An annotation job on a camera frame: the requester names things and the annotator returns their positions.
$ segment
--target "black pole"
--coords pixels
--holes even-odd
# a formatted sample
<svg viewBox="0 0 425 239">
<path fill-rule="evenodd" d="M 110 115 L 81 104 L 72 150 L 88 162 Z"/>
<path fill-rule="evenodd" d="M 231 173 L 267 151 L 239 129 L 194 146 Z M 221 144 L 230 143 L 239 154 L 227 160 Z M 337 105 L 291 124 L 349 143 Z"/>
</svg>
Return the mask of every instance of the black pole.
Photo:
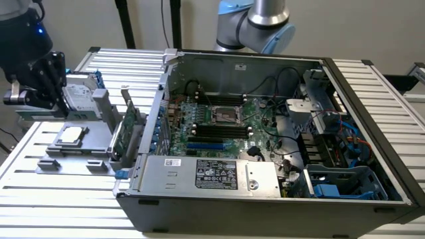
<svg viewBox="0 0 425 239">
<path fill-rule="evenodd" d="M 181 0 L 170 0 L 173 48 L 181 49 L 181 23 L 179 23 Z"/>
<path fill-rule="evenodd" d="M 120 14 L 126 48 L 136 49 L 130 16 L 128 14 L 128 8 L 126 8 L 126 0 L 114 0 L 114 5 L 117 6 L 117 10 L 118 10 L 118 14 Z"/>
</svg>

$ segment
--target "power supply label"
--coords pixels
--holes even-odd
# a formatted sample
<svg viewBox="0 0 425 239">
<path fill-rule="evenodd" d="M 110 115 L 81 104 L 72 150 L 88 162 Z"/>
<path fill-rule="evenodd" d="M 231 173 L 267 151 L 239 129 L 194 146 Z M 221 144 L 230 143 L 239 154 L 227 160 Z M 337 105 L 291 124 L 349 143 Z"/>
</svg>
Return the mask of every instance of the power supply label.
<svg viewBox="0 0 425 239">
<path fill-rule="evenodd" d="M 237 190 L 235 161 L 197 160 L 194 186 Z"/>
</svg>

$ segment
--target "black cylinder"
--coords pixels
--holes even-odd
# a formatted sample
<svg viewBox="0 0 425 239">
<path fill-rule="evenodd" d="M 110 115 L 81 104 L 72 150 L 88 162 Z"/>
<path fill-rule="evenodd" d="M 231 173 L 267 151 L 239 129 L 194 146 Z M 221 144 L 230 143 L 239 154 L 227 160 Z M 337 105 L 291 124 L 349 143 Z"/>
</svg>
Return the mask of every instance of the black cylinder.
<svg viewBox="0 0 425 239">
<path fill-rule="evenodd" d="M 0 67 L 5 70 L 40 59 L 50 52 L 52 45 L 34 9 L 0 21 Z"/>
</svg>

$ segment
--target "robotic arm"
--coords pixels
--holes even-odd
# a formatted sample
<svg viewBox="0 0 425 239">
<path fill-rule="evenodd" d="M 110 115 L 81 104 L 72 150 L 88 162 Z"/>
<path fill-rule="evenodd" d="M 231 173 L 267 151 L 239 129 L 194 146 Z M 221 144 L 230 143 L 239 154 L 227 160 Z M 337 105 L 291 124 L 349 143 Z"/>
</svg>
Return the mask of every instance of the robotic arm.
<svg viewBox="0 0 425 239">
<path fill-rule="evenodd" d="M 30 8 L 30 0 L 0 1 L 0 67 L 12 84 L 2 98 L 5 105 L 28 105 L 56 109 L 56 117 L 66 117 L 62 96 L 66 85 L 65 59 L 61 52 L 50 52 L 41 0 L 32 0 L 41 16 Z"/>
<path fill-rule="evenodd" d="M 214 50 L 281 53 L 294 34 L 287 21 L 285 0 L 221 0 Z"/>
</svg>

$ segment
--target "motherboard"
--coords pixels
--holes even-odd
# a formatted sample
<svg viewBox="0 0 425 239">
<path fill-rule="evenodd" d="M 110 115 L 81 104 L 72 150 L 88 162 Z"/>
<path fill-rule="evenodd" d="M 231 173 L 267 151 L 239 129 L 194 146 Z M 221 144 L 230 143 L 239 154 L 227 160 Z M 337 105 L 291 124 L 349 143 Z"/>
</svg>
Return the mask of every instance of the motherboard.
<svg viewBox="0 0 425 239">
<path fill-rule="evenodd" d="M 219 157 L 253 161 L 273 161 L 270 153 L 277 143 L 274 111 L 266 111 L 270 100 L 261 98 L 205 99 L 186 98 L 169 105 L 171 156 Z M 249 155 L 255 147 L 261 157 Z"/>
</svg>

